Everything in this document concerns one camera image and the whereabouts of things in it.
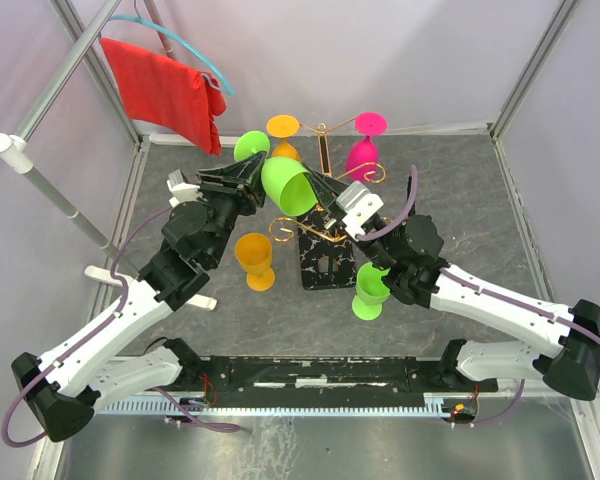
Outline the orange goblet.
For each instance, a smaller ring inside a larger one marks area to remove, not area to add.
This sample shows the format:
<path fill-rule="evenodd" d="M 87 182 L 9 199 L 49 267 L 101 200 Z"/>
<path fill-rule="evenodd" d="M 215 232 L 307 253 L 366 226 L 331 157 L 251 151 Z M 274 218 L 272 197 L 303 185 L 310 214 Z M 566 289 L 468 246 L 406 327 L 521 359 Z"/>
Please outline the orange goblet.
<path fill-rule="evenodd" d="M 292 115 L 279 114 L 271 117 L 266 129 L 270 136 L 279 140 L 278 145 L 272 151 L 273 157 L 287 157 L 299 161 L 300 155 L 297 149 L 289 143 L 300 128 L 299 121 Z"/>
<path fill-rule="evenodd" d="M 273 247 L 266 235 L 255 232 L 243 235 L 236 242 L 234 253 L 252 290 L 264 292 L 273 286 Z"/>

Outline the magenta goblet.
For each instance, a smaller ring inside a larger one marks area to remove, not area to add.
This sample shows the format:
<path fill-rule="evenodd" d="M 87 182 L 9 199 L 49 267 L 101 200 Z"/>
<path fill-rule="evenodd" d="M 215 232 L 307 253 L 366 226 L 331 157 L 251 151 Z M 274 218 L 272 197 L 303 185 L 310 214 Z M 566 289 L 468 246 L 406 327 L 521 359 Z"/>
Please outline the magenta goblet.
<path fill-rule="evenodd" d="M 354 128 L 363 138 L 349 151 L 345 171 L 352 181 L 368 182 L 379 163 L 379 151 L 373 138 L 386 131 L 387 121 L 377 112 L 363 112 L 356 117 Z"/>

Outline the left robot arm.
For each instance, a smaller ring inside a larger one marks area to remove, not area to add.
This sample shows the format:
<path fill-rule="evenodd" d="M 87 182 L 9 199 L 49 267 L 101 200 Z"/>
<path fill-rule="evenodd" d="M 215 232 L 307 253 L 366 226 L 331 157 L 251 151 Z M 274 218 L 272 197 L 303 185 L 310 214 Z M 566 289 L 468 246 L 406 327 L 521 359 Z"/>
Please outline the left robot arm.
<path fill-rule="evenodd" d="M 11 365 L 19 394 L 7 412 L 26 403 L 43 436 L 64 441 L 82 430 L 109 404 L 144 390 L 189 390 L 200 381 L 202 361 L 181 338 L 154 351 L 108 367 L 132 340 L 181 308 L 217 268 L 239 216 L 262 207 L 259 152 L 233 164 L 198 172 L 193 196 L 164 208 L 167 222 L 159 251 L 128 281 L 120 297 L 88 325 L 42 355 L 25 352 Z"/>

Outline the gold wine glass rack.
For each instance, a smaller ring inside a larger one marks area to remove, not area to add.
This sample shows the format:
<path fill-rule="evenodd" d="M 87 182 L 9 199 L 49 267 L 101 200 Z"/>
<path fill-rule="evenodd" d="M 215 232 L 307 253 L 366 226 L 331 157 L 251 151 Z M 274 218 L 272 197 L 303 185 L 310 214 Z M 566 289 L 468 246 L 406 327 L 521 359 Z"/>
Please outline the gold wine glass rack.
<path fill-rule="evenodd" d="M 344 171 L 338 180 L 349 178 Z M 374 177 L 368 181 L 381 183 L 386 170 L 380 164 Z M 279 243 L 295 239 L 299 248 L 301 284 L 306 291 L 351 288 L 356 283 L 356 262 L 353 244 L 339 230 L 326 230 L 320 224 L 316 206 L 297 218 L 278 217 L 269 224 L 270 236 Z"/>

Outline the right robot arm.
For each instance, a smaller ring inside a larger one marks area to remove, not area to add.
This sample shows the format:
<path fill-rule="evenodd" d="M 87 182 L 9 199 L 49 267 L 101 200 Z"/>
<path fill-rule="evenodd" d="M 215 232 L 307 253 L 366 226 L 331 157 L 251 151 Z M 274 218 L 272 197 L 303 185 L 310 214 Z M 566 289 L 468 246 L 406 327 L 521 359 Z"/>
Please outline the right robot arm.
<path fill-rule="evenodd" d="M 510 336 L 508 342 L 450 344 L 437 367 L 439 382 L 458 391 L 471 381 L 540 380 L 559 394 L 592 401 L 600 381 L 600 307 L 581 299 L 568 306 L 500 287 L 448 262 L 433 219 L 414 206 L 418 172 L 411 171 L 407 200 L 391 222 L 383 201 L 366 185 L 349 185 L 313 170 L 305 173 L 331 225 L 342 229 L 382 282 L 405 305 L 460 315 Z"/>

